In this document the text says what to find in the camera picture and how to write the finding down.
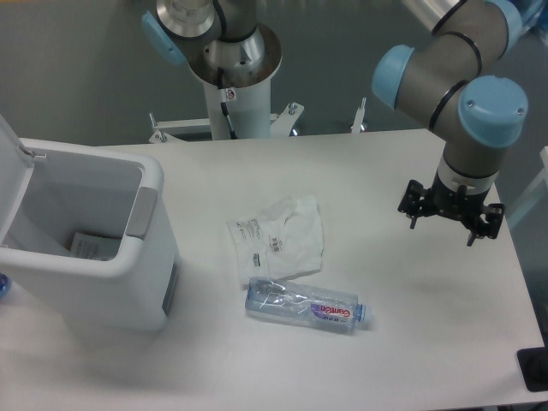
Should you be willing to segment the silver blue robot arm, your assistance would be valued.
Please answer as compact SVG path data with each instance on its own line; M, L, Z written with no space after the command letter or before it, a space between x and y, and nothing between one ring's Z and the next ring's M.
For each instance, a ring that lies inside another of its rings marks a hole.
M444 141L433 183L409 182L398 206L411 221L460 222L471 240L497 237L505 207L486 204L508 150L521 135L527 96L486 70L521 35L508 1L409 1L430 31L422 51L397 45L380 59L372 92ZM277 35L259 22L254 1L157 1L141 18L166 61L186 64L202 83L216 140L272 137L271 78L281 61Z

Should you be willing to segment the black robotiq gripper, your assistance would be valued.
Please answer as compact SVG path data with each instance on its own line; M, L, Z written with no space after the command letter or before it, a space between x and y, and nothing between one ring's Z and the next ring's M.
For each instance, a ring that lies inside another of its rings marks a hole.
M410 229L415 228L420 217L431 217L432 211L465 222L469 230L467 245L472 246L476 239L496 239L503 222L505 205L484 205L487 194L487 191L469 194L464 188L448 188L439 176L434 177L431 188L410 180L397 210L410 219Z

